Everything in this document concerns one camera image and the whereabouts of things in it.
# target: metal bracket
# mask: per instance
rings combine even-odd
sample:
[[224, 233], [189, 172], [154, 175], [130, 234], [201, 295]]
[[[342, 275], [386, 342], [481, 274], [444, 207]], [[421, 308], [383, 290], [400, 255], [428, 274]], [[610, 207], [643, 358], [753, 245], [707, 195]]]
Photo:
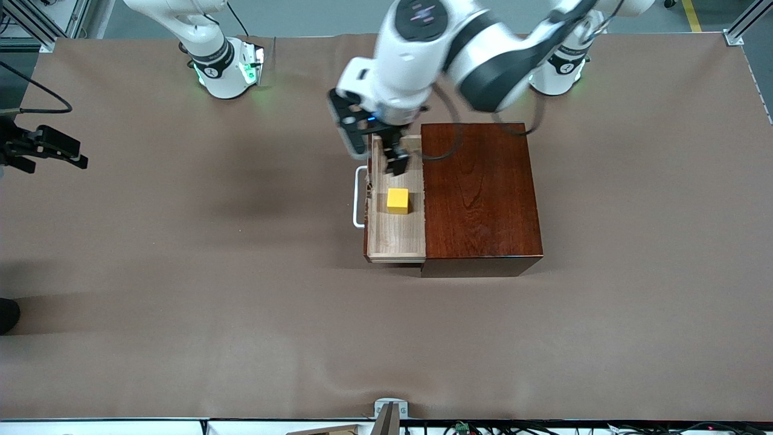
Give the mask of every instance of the metal bracket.
[[744, 38], [742, 38], [740, 36], [737, 37], [737, 38], [732, 37], [730, 35], [730, 30], [729, 29], [722, 30], [722, 34], [725, 37], [725, 43], [727, 44], [727, 46], [742, 46], [742, 45], [744, 45]]
[[50, 53], [56, 38], [66, 38], [67, 34], [40, 8], [30, 0], [6, 0], [3, 2], [8, 15], [32, 38], [37, 39], [41, 47]]
[[394, 403], [394, 405], [397, 407], [397, 409], [400, 411], [400, 420], [409, 419], [408, 416], [408, 401], [402, 400], [402, 399], [390, 399], [390, 398], [384, 398], [384, 399], [378, 399], [373, 404], [373, 418], [378, 418], [379, 413], [381, 412], [381, 408], [384, 406], [388, 406], [390, 403]]

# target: dark wooden lid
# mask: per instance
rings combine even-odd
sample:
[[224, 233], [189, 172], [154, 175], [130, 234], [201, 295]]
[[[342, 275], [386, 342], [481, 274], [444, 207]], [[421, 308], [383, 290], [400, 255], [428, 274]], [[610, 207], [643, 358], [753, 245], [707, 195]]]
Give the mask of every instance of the dark wooden lid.
[[[462, 131], [453, 156], [424, 161], [427, 258], [542, 255], [526, 138], [492, 123], [464, 124]], [[422, 125], [424, 153], [447, 152], [455, 134], [453, 124]]]

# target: gray floor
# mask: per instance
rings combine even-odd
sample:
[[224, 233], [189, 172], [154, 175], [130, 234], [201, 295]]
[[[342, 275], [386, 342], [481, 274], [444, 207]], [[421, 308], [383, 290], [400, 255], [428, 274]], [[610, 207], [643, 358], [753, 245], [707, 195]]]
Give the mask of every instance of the gray floor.
[[[393, 0], [230, 0], [247, 30], [259, 36], [328, 36], [342, 33], [375, 33]], [[527, 33], [541, 20], [548, 2], [534, 0], [479, 0], [495, 11], [511, 29]], [[751, 0], [693, 0], [703, 31], [718, 31], [728, 27]], [[97, 3], [99, 9], [111, 9], [111, 0]], [[97, 34], [100, 26], [104, 38], [147, 39], [171, 38], [172, 35], [158, 23], [130, 10], [122, 0], [115, 0], [111, 13], [89, 26], [89, 34]], [[226, 34], [241, 34], [237, 21], [226, 10], [214, 14]], [[690, 24], [680, 2], [671, 9], [660, 0], [643, 16], [615, 20], [613, 33], [673, 33], [689, 32]], [[746, 37], [745, 50], [758, 80], [761, 93], [773, 101], [773, 14], [755, 26]], [[36, 62], [33, 53], [9, 55], [0, 53], [0, 59], [31, 72]], [[0, 71], [0, 107], [12, 107], [21, 101], [25, 84]]]

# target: yellow cube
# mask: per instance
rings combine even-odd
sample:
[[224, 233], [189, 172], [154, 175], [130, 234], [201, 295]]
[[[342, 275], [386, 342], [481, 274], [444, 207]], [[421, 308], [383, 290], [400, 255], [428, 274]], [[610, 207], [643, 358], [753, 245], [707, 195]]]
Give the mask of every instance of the yellow cube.
[[389, 189], [386, 205], [386, 211], [391, 214], [408, 214], [408, 189]]

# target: table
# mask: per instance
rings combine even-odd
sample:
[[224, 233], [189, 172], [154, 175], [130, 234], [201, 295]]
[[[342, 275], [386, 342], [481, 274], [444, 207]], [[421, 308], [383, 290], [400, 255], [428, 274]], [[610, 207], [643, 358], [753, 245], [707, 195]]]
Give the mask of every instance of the table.
[[[350, 223], [358, 163], [325, 92], [373, 43], [279, 39], [274, 87], [233, 101], [180, 79], [174, 40], [41, 55], [76, 109], [19, 124], [76, 136], [91, 165], [0, 184], [0, 286], [24, 312], [0, 416], [356, 416], [400, 396], [428, 418], [771, 419], [773, 146], [740, 48], [599, 37], [530, 137], [545, 258], [443, 280], [368, 264]], [[429, 103], [421, 121], [446, 122]]]

